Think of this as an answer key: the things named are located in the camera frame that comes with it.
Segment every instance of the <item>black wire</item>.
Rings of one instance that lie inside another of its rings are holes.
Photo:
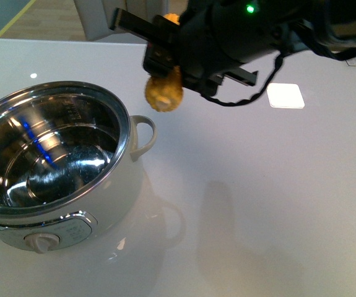
[[[220,101],[219,99],[212,98],[211,96],[208,96],[208,95],[201,94],[201,96],[204,97],[206,100],[208,100],[210,102],[216,103],[216,104],[218,104],[220,106],[226,106],[226,107],[243,106],[243,105],[250,104],[250,103],[254,102],[255,100],[257,100],[261,95],[263,95],[263,93],[267,89],[267,86],[269,85],[269,83],[272,81],[272,79],[277,74],[277,72],[281,69],[281,67],[282,67],[282,65],[284,63],[284,58],[285,57],[286,57],[286,55],[282,54],[282,53],[280,53],[276,57],[276,59],[274,60],[274,70],[271,72],[271,74],[267,78],[267,80],[264,83],[264,85],[263,85],[262,89],[260,90],[260,92],[252,95],[252,97],[250,99],[242,99],[242,100],[240,100],[238,102],[223,102],[223,101]]]

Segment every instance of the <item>green led light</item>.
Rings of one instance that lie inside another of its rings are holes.
[[[246,6],[246,11],[247,11],[249,14],[254,13],[254,6],[252,6],[252,5],[247,5],[247,6]]]

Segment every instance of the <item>table surface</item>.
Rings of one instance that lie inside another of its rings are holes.
[[[144,98],[144,46],[0,40],[0,98],[43,82],[112,91],[158,127],[136,204],[93,240],[38,255],[0,241],[2,296],[356,296],[356,67],[296,54],[274,82],[303,109],[263,95],[223,108],[185,90],[157,113]],[[259,86],[273,55],[247,65]],[[139,127],[141,141],[150,133]]]

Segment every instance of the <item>pot handle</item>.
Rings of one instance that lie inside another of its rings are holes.
[[[135,116],[130,116],[130,119],[135,125],[135,127],[133,127],[132,129],[133,140],[132,140],[131,159],[133,161],[136,161],[141,155],[143,155],[153,147],[155,140],[157,138],[157,129],[155,127],[154,122],[146,116],[135,115]],[[140,123],[148,124],[153,130],[153,135],[148,143],[138,148],[138,131],[136,127]]]

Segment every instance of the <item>white square marker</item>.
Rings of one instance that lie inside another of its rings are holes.
[[[271,107],[275,108],[303,108],[304,100],[298,85],[269,84],[267,95]]]

